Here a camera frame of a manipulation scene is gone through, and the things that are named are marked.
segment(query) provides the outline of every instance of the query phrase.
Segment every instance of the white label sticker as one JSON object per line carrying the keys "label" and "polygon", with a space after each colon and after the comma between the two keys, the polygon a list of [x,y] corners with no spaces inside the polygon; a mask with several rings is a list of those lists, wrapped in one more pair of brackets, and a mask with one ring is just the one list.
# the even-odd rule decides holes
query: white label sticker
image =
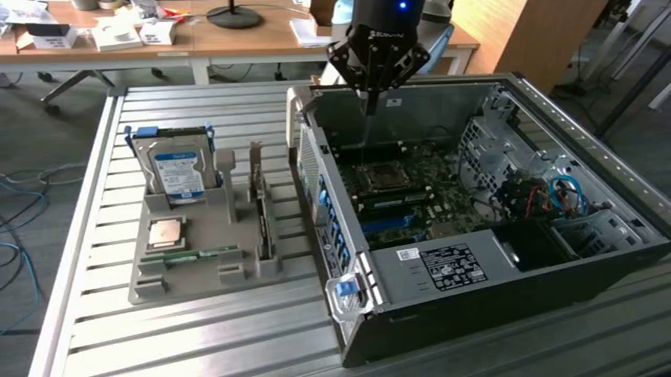
{"label": "white label sticker", "polygon": [[387,100],[387,107],[388,108],[398,108],[402,103],[403,103],[403,100],[400,98],[390,98]]}
{"label": "white label sticker", "polygon": [[200,172],[194,169],[199,162],[194,152],[156,155],[155,162],[166,194],[182,199],[203,195],[206,188]]}
{"label": "white label sticker", "polygon": [[156,55],[160,56],[160,57],[187,57],[188,53],[179,53],[179,52],[174,52],[174,53],[156,53]]}
{"label": "white label sticker", "polygon": [[412,249],[398,250],[399,260],[407,261],[410,259],[419,258],[419,249],[414,247]]}

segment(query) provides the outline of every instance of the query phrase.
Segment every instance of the white box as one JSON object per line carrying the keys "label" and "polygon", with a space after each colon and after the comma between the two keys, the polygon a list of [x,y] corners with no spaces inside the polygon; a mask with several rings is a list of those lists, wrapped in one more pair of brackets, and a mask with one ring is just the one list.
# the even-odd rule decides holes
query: white box
{"label": "white box", "polygon": [[[47,31],[46,27],[60,27],[60,30]],[[36,49],[71,49],[75,46],[76,27],[72,25],[43,24],[39,27],[31,26],[28,33],[32,36],[32,44]]]}
{"label": "white box", "polygon": [[174,21],[158,21],[155,24],[144,24],[140,30],[140,39],[146,45],[172,45],[175,42],[176,23]]}
{"label": "white box", "polygon": [[143,41],[132,26],[96,26],[91,29],[99,51],[142,47]]}

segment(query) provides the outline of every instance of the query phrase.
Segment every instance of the motherboard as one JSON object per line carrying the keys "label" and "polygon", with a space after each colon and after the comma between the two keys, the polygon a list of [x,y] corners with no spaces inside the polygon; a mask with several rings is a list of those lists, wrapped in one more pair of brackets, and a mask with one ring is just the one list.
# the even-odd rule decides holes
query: motherboard
{"label": "motherboard", "polygon": [[458,180],[459,154],[432,141],[335,149],[371,250],[471,232],[495,220]]}

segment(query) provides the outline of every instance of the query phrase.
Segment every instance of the wooden cabinet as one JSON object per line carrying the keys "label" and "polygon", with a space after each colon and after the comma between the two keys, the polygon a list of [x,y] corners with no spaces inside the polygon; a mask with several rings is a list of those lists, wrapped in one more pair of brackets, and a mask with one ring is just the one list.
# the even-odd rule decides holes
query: wooden cabinet
{"label": "wooden cabinet", "polygon": [[607,0],[456,0],[454,22],[480,42],[467,74],[520,72],[550,92]]}

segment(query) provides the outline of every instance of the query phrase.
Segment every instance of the hard drive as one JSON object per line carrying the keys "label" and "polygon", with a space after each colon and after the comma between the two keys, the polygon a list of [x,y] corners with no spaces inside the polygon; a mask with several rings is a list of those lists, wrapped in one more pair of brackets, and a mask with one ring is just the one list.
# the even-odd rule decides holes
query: hard drive
{"label": "hard drive", "polygon": [[206,189],[219,186],[212,131],[207,127],[140,127],[132,136],[127,127],[126,134],[150,193],[164,193],[172,204],[182,204],[199,200]]}

